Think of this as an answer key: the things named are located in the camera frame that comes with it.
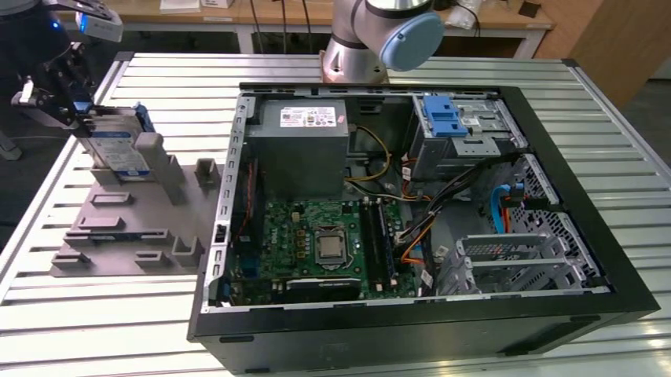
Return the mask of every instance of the orange wire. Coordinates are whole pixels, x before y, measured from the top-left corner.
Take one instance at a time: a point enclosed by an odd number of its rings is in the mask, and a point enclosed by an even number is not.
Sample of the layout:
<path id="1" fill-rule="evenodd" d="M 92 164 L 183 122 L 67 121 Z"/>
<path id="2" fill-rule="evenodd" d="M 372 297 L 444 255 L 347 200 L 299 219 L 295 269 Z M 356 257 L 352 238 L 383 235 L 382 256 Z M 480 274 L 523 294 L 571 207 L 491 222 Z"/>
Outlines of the orange wire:
<path id="1" fill-rule="evenodd" d="M 408 188 L 408 181 L 403 181 L 403 186 L 400 188 L 400 193 L 403 194 L 404 199 L 418 199 L 418 196 L 412 196 L 406 192 L 406 189 Z M 422 200 L 431 200 L 431 196 L 424 195 L 422 196 Z"/>
<path id="2" fill-rule="evenodd" d="M 511 213 L 507 210 L 507 208 L 503 208 L 502 215 L 503 215 L 503 226 L 506 229 L 506 233 L 510 233 L 511 232 Z"/>
<path id="3" fill-rule="evenodd" d="M 403 263 L 416 263 L 419 262 L 418 259 L 415 258 L 408 258 L 408 254 L 410 254 L 410 251 L 412 250 L 412 248 L 415 247 L 415 245 L 418 244 L 418 242 L 422 240 L 422 238 L 424 237 L 424 234 L 427 234 L 428 230 L 431 229 L 431 226 L 434 225 L 436 219 L 434 219 L 427 227 L 424 228 L 424 230 L 422 231 L 422 233 L 419 234 L 418 238 L 415 238 L 415 241 L 412 241 L 412 243 L 410 244 L 408 248 L 406 249 L 406 252 L 403 253 L 403 255 L 400 256 L 400 261 Z"/>

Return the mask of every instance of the yellow wire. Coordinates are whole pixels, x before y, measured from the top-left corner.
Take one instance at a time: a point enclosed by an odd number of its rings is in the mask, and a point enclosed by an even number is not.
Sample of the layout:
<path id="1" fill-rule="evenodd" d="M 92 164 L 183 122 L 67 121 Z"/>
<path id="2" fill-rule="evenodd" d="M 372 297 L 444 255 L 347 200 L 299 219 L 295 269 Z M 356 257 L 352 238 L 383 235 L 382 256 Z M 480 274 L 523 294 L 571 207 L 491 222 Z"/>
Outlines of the yellow wire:
<path id="1" fill-rule="evenodd" d="M 384 173 L 387 173 L 387 170 L 390 169 L 390 165 L 391 165 L 391 154 L 390 154 L 390 150 L 387 149 L 387 145 L 384 145 L 384 142 L 378 137 L 378 135 L 374 134 L 374 131 L 368 130 L 363 126 L 356 126 L 356 128 L 360 128 L 363 131 L 366 131 L 366 133 L 375 139 L 375 141 L 378 141 L 382 148 L 384 149 L 384 157 L 386 157 L 387 161 L 384 163 L 384 169 L 378 174 L 370 175 L 368 177 L 347 177 L 346 181 L 372 181 L 372 180 L 378 179 L 379 177 L 382 177 L 384 175 Z"/>

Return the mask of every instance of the black cable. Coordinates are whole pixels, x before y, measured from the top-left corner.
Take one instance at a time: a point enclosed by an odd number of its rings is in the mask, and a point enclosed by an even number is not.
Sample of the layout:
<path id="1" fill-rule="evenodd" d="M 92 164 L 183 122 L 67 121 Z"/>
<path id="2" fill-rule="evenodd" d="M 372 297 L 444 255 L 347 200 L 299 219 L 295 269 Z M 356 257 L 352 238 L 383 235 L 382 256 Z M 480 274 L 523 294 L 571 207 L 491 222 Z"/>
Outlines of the black cable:
<path id="1" fill-rule="evenodd" d="M 307 43 L 311 48 L 311 53 L 312 53 L 312 27 L 311 27 L 311 17 L 307 14 L 307 4 L 306 0 L 303 0 L 303 11 L 306 12 L 306 24 L 307 24 Z"/>
<path id="2" fill-rule="evenodd" d="M 431 219 L 438 215 L 438 213 L 443 210 L 444 202 L 447 202 L 452 197 L 459 194 L 463 190 L 466 190 L 471 184 L 478 179 L 480 173 L 491 166 L 499 163 L 511 163 L 516 161 L 522 154 L 519 152 L 507 153 L 499 157 L 491 157 L 488 159 L 482 160 L 472 167 L 466 169 L 464 172 L 460 173 L 455 178 L 450 180 L 446 186 L 440 189 L 439 193 L 428 202 L 427 207 L 424 208 L 424 215 L 422 220 L 418 221 L 415 225 L 407 228 L 403 231 L 402 238 L 407 237 L 410 234 L 422 229 Z"/>
<path id="3" fill-rule="evenodd" d="M 287 55 L 287 7 L 282 0 L 282 43 L 284 45 L 284 55 Z"/>
<path id="4" fill-rule="evenodd" d="M 256 27 L 256 38 L 259 41 L 259 51 L 263 52 L 263 40 L 262 40 L 262 28 L 259 27 L 259 19 L 256 18 L 256 7 L 254 6 L 254 0 L 250 0 L 250 5 L 252 6 L 252 16 L 254 16 L 254 26 Z"/>
<path id="5" fill-rule="evenodd" d="M 475 35 L 474 35 L 474 37 L 482 37 L 483 30 L 480 28 L 480 19 L 478 18 L 478 14 L 468 7 L 463 6 L 462 4 L 456 3 L 456 6 L 464 8 L 475 17 Z"/>
<path id="6" fill-rule="evenodd" d="M 436 261 L 434 258 L 434 249 L 431 246 L 431 229 L 424 234 L 424 238 L 422 239 L 420 242 L 422 242 L 422 257 L 424 259 L 424 269 L 427 270 L 427 273 L 431 275 L 431 278 L 434 279 L 431 287 L 428 287 L 424 284 L 424 281 L 422 282 L 424 288 L 422 290 L 422 296 L 427 297 L 427 296 L 435 296 L 436 294 L 436 284 L 439 278 L 439 269 L 436 267 Z"/>

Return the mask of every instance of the desk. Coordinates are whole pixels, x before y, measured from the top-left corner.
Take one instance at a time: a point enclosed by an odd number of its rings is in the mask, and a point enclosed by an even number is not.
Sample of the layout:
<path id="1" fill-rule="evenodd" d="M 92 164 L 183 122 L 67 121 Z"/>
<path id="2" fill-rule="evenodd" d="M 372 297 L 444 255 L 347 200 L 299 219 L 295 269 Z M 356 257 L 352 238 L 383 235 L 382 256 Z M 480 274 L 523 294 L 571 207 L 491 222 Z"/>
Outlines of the desk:
<path id="1" fill-rule="evenodd" d="M 511 0 L 511 10 L 504 2 L 490 1 L 483 4 L 478 18 L 482 35 L 487 38 L 520 38 L 522 43 L 515 58 L 531 59 L 542 42 L 543 35 L 555 23 L 539 11 L 536 18 L 516 14 L 522 0 Z M 106 0 L 106 4 L 120 14 L 128 31 L 231 31 L 238 34 L 240 53 L 254 53 L 254 16 L 250 0 L 236 0 L 228 9 L 202 8 L 199 13 L 160 14 L 160 0 Z M 264 32 L 282 32 L 282 3 L 272 0 L 255 0 L 258 21 Z M 287 30 L 307 33 L 306 14 L 302 0 L 286 0 Z M 332 0 L 307 0 L 312 32 L 331 33 Z M 439 12 L 446 20 L 450 10 Z M 63 19 L 72 27 L 74 16 Z M 444 35 L 472 37 L 474 31 L 447 27 Z"/>
<path id="2" fill-rule="evenodd" d="M 240 82 L 319 82 L 316 56 L 147 54 L 115 62 L 96 103 L 150 108 L 182 164 L 226 163 Z M 396 84 L 519 86 L 662 310 L 543 355 L 323 371 L 320 376 L 668 375 L 671 172 L 580 69 L 559 60 L 434 58 Z M 0 255 L 3 377 L 228 375 L 186 340 L 196 276 L 54 278 L 51 259 L 94 183 L 67 142 Z"/>

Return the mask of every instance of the blue drive bay latch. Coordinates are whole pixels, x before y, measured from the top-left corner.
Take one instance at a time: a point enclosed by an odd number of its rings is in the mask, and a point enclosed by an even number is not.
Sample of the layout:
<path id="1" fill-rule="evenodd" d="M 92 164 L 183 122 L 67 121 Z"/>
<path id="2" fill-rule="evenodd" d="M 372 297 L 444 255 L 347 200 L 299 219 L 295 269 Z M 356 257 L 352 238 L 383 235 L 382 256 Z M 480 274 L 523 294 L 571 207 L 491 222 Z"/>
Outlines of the blue drive bay latch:
<path id="1" fill-rule="evenodd" d="M 468 135 L 468 130 L 459 120 L 459 109 L 450 97 L 424 97 L 424 113 L 435 137 L 466 137 Z"/>

